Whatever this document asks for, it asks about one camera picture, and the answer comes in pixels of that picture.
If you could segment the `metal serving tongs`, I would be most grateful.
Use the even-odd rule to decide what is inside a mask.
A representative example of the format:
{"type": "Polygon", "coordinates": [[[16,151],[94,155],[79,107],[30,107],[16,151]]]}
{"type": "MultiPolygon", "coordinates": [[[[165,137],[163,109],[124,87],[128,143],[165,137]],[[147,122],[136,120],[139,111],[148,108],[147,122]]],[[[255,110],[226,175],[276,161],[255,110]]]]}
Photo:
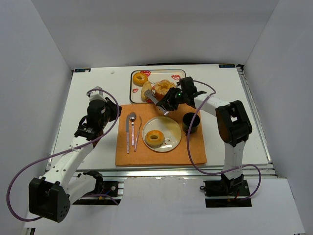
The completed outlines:
{"type": "Polygon", "coordinates": [[[152,91],[146,90],[144,94],[145,94],[146,97],[148,97],[148,98],[158,107],[158,109],[159,109],[160,111],[163,112],[163,114],[164,114],[165,116],[167,116],[167,115],[169,114],[169,111],[167,111],[166,109],[164,109],[163,106],[157,105],[157,104],[158,104],[158,100],[154,97],[152,91]]]}

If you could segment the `oval beige bread roll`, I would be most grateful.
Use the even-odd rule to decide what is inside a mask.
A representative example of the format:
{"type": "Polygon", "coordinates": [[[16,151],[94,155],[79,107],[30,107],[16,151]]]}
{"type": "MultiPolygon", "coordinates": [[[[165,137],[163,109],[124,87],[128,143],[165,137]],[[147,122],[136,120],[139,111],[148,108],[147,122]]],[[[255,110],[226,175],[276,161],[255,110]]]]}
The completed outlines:
{"type": "Polygon", "coordinates": [[[151,90],[152,90],[151,82],[150,81],[146,81],[143,84],[142,89],[141,89],[141,99],[142,99],[142,101],[146,101],[148,99],[147,96],[145,95],[145,92],[146,91],[151,91],[151,90]]]}

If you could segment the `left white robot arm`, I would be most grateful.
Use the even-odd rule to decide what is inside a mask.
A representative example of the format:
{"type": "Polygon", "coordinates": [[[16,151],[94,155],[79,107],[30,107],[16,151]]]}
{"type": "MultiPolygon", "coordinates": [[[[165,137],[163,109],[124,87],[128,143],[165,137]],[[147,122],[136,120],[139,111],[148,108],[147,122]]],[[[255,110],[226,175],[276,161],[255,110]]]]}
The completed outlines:
{"type": "Polygon", "coordinates": [[[75,181],[72,177],[85,157],[92,152],[97,138],[103,134],[108,122],[116,121],[122,108],[108,97],[89,102],[87,115],[82,117],[69,152],[40,179],[29,183],[29,211],[55,222],[62,222],[71,204],[86,194],[100,194],[103,191],[102,174],[89,170],[81,173],[75,181]]]}

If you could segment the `pale glazed ring donut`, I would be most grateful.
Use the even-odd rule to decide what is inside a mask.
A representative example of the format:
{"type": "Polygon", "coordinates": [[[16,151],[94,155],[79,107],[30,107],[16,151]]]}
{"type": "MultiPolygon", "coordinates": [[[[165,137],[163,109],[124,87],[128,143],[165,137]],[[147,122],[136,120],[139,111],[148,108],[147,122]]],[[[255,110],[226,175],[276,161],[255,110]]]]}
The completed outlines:
{"type": "Polygon", "coordinates": [[[158,147],[164,143],[164,134],[159,130],[149,131],[145,136],[145,141],[150,147],[158,147]]]}

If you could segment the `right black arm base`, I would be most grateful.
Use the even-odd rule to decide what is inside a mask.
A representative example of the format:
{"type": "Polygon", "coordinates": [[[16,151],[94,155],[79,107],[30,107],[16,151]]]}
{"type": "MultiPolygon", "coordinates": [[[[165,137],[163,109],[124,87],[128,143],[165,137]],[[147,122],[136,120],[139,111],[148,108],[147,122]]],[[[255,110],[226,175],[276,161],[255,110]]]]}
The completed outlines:
{"type": "Polygon", "coordinates": [[[204,181],[200,190],[204,192],[207,208],[252,206],[249,186],[243,174],[235,179],[228,179],[222,174],[220,180],[204,181]]]}

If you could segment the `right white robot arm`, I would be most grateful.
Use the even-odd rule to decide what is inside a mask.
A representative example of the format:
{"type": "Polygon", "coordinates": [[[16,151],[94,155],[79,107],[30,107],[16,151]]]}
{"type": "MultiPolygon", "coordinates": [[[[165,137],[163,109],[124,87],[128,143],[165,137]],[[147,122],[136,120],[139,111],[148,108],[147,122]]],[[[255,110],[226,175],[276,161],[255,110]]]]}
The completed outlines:
{"type": "Polygon", "coordinates": [[[180,104],[186,104],[196,109],[195,114],[200,110],[216,117],[218,131],[225,146],[224,166],[221,175],[222,180],[235,186],[243,182],[243,151],[244,146],[252,133],[252,125],[241,101],[223,101],[214,97],[215,89],[211,94],[205,91],[198,91],[191,77],[180,79],[177,87],[170,88],[165,96],[158,101],[151,98],[153,103],[168,114],[178,109],[180,104]]]}

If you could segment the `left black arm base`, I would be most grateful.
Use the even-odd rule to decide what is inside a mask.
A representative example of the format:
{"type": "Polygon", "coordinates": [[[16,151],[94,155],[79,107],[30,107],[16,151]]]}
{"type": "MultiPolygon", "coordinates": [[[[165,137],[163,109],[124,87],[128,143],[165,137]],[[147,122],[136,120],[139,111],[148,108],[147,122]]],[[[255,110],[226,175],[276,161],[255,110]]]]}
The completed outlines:
{"type": "Polygon", "coordinates": [[[68,188],[74,194],[70,196],[73,205],[119,205],[123,192],[123,183],[105,180],[97,171],[79,173],[68,188]]]}

